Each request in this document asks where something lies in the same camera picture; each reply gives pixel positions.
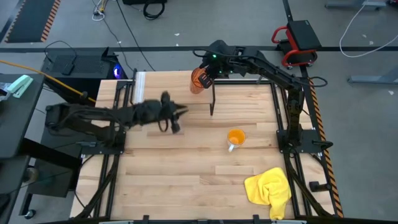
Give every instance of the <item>yellow cloth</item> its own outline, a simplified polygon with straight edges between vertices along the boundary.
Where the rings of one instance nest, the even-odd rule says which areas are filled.
[[[247,178],[244,180],[244,187],[250,202],[258,205],[271,204],[269,212],[271,219],[281,220],[285,217],[286,203],[292,193],[281,168],[276,167],[263,174]]]

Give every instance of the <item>wooden table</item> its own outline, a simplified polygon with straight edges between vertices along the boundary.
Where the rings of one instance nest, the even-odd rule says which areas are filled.
[[[176,73],[190,72],[158,75],[147,72],[143,98],[159,99],[159,93],[168,90],[176,103],[189,103],[188,86],[181,94],[169,87],[175,84],[170,77],[175,77]],[[101,82],[97,106],[112,107],[115,86],[112,80]],[[271,86],[218,85],[215,91],[214,115],[208,112],[208,92],[193,96],[196,104],[189,105],[190,111],[180,118],[178,134],[161,133],[157,124],[134,127],[127,132],[125,153],[119,162],[112,219],[141,220],[143,215],[149,215],[152,220],[252,219],[253,214],[269,218],[270,206],[249,202],[243,182],[273,167],[285,170],[275,135],[277,120]],[[282,117],[286,127],[284,110]],[[305,113],[301,115],[301,123],[304,129],[312,128]],[[243,129],[247,139],[242,147],[229,153],[226,135],[231,128]],[[98,186],[102,160],[103,156],[95,156],[80,172],[76,192],[83,203],[89,202]],[[301,161],[307,185],[309,181],[326,182],[322,166],[314,158],[301,154]],[[296,189],[303,214],[301,194],[298,187]],[[334,213],[328,192],[313,195],[325,210]],[[102,214],[106,199],[103,197]],[[81,210],[75,200],[71,217]],[[291,202],[286,207],[285,217],[294,217]]]

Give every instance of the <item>orange and black striped tape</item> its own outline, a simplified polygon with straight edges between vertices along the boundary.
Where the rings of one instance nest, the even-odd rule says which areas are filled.
[[[314,87],[311,86],[310,89],[311,89],[313,105],[314,105],[314,108],[315,108],[315,114],[317,116],[317,121],[318,121],[318,127],[319,127],[319,133],[320,133],[320,136],[321,136],[321,140],[322,141],[326,141],[326,135],[325,135],[325,131],[323,130],[323,124],[322,124],[322,119],[321,119],[321,112],[319,110],[317,94],[315,93]],[[323,151],[323,153],[324,153],[325,159],[326,159],[326,167],[327,167],[327,172],[329,174],[329,183],[331,185],[331,191],[332,191],[333,199],[334,199],[333,202],[334,202],[335,207],[336,207],[337,215],[339,217],[343,218],[344,217],[343,209],[341,207],[340,198],[338,196],[336,180],[335,180],[335,175],[333,173],[333,168],[331,166],[331,159],[330,159],[330,155],[329,155],[329,150],[326,149],[326,150]]]
[[[60,3],[61,3],[61,0],[54,1],[54,4],[51,8],[49,18],[47,19],[47,22],[45,23],[42,37],[40,38],[40,40],[42,42],[45,42],[47,40],[47,38],[49,37],[50,29],[52,27],[52,24],[54,23],[55,15],[57,14],[58,8],[60,7]]]
[[[25,5],[25,2],[26,2],[26,0],[24,0],[24,1],[22,2],[21,7],[19,8],[19,11],[18,11],[18,13],[17,13],[16,16],[15,16],[14,22],[11,24],[10,29],[8,30],[7,36],[6,36],[6,38],[4,39],[5,42],[8,42],[8,37],[10,36],[10,33],[11,33],[12,29],[14,28],[15,21],[17,21],[18,16],[19,16],[19,14],[21,13],[22,8],[23,8],[24,5]]]

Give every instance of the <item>floor mat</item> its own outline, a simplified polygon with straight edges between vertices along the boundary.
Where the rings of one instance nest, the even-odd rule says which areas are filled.
[[[59,6],[60,0],[25,0],[4,41],[45,42]]]

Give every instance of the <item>gray floor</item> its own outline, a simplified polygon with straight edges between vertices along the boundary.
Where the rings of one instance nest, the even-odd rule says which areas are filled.
[[[295,20],[308,19],[323,46],[337,46],[355,10],[327,10],[322,0],[289,1]],[[16,0],[0,0],[0,26],[5,24]],[[282,1],[270,0],[169,0],[161,19],[147,21],[129,6],[123,11],[140,46],[208,45],[223,39],[230,45],[272,45],[275,28],[287,20]],[[90,0],[62,1],[56,20],[45,43],[6,44],[1,48],[45,47],[64,40],[73,47],[117,47],[116,40],[102,22],[91,20]],[[124,47],[135,47],[115,2],[106,8],[106,20]],[[398,33],[398,11],[385,8],[363,12],[347,33],[344,46],[382,45]],[[278,52],[263,52],[273,63],[280,64]],[[191,52],[145,52],[156,70],[192,70],[200,63]],[[361,58],[346,58],[339,52],[320,52],[310,76],[321,76],[329,85],[317,90],[326,136],[335,146],[331,149],[333,167],[346,217],[397,220],[398,168],[396,130],[398,129],[398,88],[395,86],[349,85],[349,75],[382,75],[397,66],[397,52],[376,52]],[[132,67],[150,70],[139,52],[127,52]],[[0,58],[39,69],[44,54],[0,54]],[[1,73],[27,73],[0,64]],[[300,74],[297,68],[292,73]],[[60,102],[43,91],[37,108]],[[35,111],[27,137],[40,141],[44,115]],[[24,190],[10,223],[40,223],[68,218],[73,196],[50,198],[36,196],[32,208],[38,211],[32,220],[18,217]]]

